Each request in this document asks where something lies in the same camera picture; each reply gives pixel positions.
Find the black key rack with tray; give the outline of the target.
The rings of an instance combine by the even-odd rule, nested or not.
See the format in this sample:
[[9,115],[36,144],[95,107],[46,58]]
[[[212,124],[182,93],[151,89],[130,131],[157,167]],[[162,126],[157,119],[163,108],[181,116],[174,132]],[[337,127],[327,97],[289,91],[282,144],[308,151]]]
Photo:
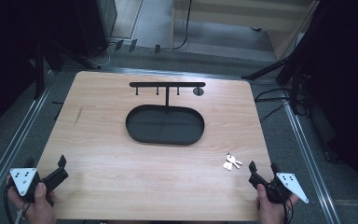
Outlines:
[[176,88],[203,88],[204,82],[131,82],[130,86],[139,94],[140,88],[165,89],[164,105],[138,105],[126,117],[129,136],[140,143],[189,146],[203,136],[205,121],[197,110],[170,105],[170,90]]

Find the silver key bunch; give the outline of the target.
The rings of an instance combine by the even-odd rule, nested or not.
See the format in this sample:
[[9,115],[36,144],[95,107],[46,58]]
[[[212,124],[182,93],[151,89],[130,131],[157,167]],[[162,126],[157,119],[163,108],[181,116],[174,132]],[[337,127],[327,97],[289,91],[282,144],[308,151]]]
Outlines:
[[223,164],[223,167],[226,170],[231,171],[233,166],[235,166],[237,169],[239,169],[241,165],[242,165],[241,161],[238,161],[233,155],[228,153],[226,156],[226,161]]

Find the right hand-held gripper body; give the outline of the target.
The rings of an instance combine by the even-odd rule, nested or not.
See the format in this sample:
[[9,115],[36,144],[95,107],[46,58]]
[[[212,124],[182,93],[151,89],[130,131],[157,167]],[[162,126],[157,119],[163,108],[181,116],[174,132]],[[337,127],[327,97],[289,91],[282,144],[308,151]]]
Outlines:
[[303,203],[308,203],[310,201],[296,179],[295,174],[278,172],[274,178],[268,182],[257,172],[252,172],[249,182],[255,189],[259,184],[263,185],[268,200],[271,203],[285,203],[291,194],[296,195]]

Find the person's right hand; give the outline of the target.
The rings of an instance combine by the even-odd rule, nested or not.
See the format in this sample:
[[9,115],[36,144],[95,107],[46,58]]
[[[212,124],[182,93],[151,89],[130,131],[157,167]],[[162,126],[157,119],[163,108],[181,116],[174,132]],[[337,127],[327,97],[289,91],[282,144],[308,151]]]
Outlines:
[[257,185],[257,197],[255,204],[258,207],[258,223],[259,224],[284,224],[284,219],[288,217],[288,213],[293,209],[298,201],[295,194],[291,194],[286,201],[286,205],[271,203],[268,199],[265,187],[261,184]]

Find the person's left hand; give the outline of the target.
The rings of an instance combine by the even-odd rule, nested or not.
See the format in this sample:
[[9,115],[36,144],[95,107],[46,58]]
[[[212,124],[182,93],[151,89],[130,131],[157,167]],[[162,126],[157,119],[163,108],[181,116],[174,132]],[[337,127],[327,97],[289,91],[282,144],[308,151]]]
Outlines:
[[[25,219],[29,224],[57,224],[57,217],[53,207],[46,200],[47,188],[43,182],[39,182],[34,191],[34,203],[31,203]],[[17,209],[21,209],[25,203],[17,194],[14,187],[10,187],[7,193],[8,198]]]

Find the black metal stand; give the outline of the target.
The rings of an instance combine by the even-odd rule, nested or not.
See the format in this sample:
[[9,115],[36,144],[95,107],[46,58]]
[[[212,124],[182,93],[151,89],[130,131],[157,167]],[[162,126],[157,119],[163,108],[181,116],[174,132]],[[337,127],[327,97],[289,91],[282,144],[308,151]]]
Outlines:
[[292,111],[298,115],[299,111],[297,110],[297,105],[299,101],[297,100],[298,91],[299,91],[299,82],[302,66],[300,65],[300,60],[303,54],[303,51],[306,49],[308,42],[310,41],[310,34],[306,32],[302,37],[296,42],[296,46],[293,51],[285,58],[273,63],[270,66],[267,66],[251,75],[242,76],[242,79],[254,80],[259,77],[266,75],[278,68],[281,68],[281,72],[276,77],[276,82],[278,85],[286,85],[289,80],[292,80],[291,91],[289,96],[289,106]]
[[78,54],[75,54],[72,50],[68,49],[67,47],[53,39],[39,39],[36,42],[34,51],[34,77],[36,85],[34,94],[35,99],[39,99],[43,91],[45,90],[44,62],[47,62],[53,70],[62,70],[63,62],[59,55],[60,52],[69,56],[71,59],[82,64],[88,69],[101,68],[100,65],[93,65],[91,62],[88,62],[85,59],[81,58]]

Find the metal floor rail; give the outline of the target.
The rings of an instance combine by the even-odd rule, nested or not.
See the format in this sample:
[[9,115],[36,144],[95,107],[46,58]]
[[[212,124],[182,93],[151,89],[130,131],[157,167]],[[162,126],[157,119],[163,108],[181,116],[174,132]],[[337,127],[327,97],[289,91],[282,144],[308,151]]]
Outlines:
[[290,103],[285,106],[285,113],[295,134],[299,150],[308,169],[310,180],[315,189],[319,205],[321,206],[327,224],[341,224],[330,192],[324,182],[323,176],[312,154],[310,144],[303,132],[298,116],[293,112]]
[[36,85],[32,84],[0,118],[0,188],[8,168],[16,159],[22,143],[34,124],[57,75],[49,71],[45,75],[45,88],[35,99]]

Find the dark cabinet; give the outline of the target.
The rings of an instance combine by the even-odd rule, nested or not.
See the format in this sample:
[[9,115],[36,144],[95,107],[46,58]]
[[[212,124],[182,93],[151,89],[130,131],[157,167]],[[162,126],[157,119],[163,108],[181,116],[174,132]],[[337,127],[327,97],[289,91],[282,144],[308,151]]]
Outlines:
[[117,20],[115,0],[76,0],[80,22],[81,51],[95,55],[108,47]]

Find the light wooden furniture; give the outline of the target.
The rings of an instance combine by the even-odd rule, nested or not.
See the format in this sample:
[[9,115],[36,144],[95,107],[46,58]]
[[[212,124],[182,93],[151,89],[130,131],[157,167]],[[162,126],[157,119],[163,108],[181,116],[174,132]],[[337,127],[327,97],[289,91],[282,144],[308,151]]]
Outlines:
[[172,0],[171,47],[176,20],[190,10],[191,21],[248,26],[268,32],[278,60],[289,54],[299,33],[306,32],[318,0]]

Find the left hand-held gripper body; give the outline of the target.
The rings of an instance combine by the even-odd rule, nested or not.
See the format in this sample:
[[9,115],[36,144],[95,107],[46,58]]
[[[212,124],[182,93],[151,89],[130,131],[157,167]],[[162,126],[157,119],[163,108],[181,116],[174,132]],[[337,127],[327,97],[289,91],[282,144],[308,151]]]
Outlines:
[[69,176],[63,167],[57,168],[45,178],[41,178],[35,168],[11,168],[9,172],[19,196],[27,203],[34,202],[37,184],[44,183],[47,189],[46,200],[51,206],[54,205],[54,202],[50,193]]

